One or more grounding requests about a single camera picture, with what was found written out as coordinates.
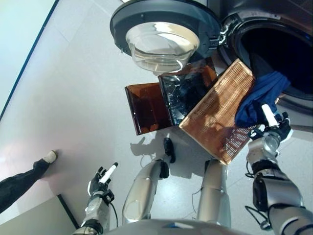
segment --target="white shoe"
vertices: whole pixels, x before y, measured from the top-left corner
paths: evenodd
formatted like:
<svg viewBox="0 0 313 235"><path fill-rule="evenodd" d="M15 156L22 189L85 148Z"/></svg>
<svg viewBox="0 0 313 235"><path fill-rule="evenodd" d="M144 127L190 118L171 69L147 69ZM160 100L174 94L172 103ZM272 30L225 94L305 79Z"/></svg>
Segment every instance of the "white shoe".
<svg viewBox="0 0 313 235"><path fill-rule="evenodd" d="M48 152L47 156L43 157L43 160L51 164L58 158L58 153L54 150Z"/></svg>

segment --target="blue towel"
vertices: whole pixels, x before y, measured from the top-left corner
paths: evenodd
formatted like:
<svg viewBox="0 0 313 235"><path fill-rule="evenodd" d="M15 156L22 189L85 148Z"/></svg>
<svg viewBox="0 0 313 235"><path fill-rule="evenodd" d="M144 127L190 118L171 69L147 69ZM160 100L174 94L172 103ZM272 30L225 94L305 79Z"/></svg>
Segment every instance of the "blue towel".
<svg viewBox="0 0 313 235"><path fill-rule="evenodd" d="M261 105L267 103L272 112L276 113L275 99L289 85L290 81L277 71L257 78L251 93L242 101L237 110L235 124L238 127L266 124L267 120Z"/></svg>

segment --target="gray floor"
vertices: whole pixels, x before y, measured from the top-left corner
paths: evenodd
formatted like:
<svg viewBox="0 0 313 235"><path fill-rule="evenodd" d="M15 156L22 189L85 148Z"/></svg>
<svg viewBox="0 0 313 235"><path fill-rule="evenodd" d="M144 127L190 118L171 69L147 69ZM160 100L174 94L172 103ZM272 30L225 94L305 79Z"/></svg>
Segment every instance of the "gray floor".
<svg viewBox="0 0 313 235"><path fill-rule="evenodd" d="M62 193L79 222L88 199L87 182L96 169L119 162L112 177L119 218L128 190L142 165L163 154L172 138L177 162L159 182L153 218L195 217L191 194L198 191L210 157L177 128L136 136L124 87L156 82L114 45L109 22L118 0L60 0L0 122L0 180L32 167L51 149L60 157L10 209L0 223ZM281 169L297 183L313 209L312 136L296 135L281 147ZM227 190L232 226L258 229L244 209L252 205L252 181L244 176L247 147L229 166ZM199 194L194 196L197 207Z"/></svg>

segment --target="shoe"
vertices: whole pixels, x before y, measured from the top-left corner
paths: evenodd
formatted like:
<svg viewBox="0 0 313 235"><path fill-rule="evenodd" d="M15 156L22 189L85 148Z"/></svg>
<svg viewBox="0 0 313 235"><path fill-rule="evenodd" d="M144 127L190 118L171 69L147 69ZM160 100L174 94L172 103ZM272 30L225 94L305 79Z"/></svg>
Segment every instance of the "shoe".
<svg viewBox="0 0 313 235"><path fill-rule="evenodd" d="M47 156L43 157L43 160L49 164L53 163L58 158L58 153L55 150L48 152Z"/></svg>
<svg viewBox="0 0 313 235"><path fill-rule="evenodd" d="M167 156L171 157L170 163L174 163L176 161L176 156L174 152L174 146L170 138L164 138L164 149Z"/></svg>

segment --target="washing machine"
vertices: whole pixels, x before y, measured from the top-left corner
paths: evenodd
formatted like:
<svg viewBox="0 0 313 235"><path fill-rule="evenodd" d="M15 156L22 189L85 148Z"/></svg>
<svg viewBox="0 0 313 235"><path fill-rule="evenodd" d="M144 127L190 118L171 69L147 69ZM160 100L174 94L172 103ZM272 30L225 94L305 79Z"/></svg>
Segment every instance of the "washing machine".
<svg viewBox="0 0 313 235"><path fill-rule="evenodd" d="M178 71L218 51L254 73L255 56L291 85L279 100L292 123L313 127L312 0L131 0L112 15L115 44L143 69Z"/></svg>

